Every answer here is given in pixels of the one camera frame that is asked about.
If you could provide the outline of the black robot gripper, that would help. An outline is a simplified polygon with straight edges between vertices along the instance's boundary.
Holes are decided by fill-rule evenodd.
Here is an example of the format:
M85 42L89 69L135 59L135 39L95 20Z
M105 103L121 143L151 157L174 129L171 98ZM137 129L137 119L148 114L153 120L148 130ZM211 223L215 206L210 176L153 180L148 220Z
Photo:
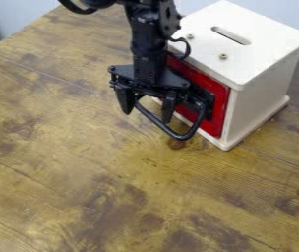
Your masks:
M178 98L187 95L190 81L169 67L174 57L163 52L149 57L133 56L127 65L109 66L111 86L116 94L120 109L129 114L141 95L163 98L161 120L168 124L172 120Z

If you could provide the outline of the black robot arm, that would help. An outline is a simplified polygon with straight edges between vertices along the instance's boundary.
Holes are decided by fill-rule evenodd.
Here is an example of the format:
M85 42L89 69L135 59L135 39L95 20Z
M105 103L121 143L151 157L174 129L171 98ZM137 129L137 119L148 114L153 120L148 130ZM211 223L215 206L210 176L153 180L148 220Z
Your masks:
M168 41L187 42L183 38L172 39L182 28L183 18L174 0L80 0L85 9L72 0L57 1L80 15L91 15L113 4L123 6L131 26L132 64L109 66L111 85L125 114L131 113L133 107L139 107L137 101L144 95L160 98L161 122L168 124L179 102L179 93L190 86L190 82L168 67Z

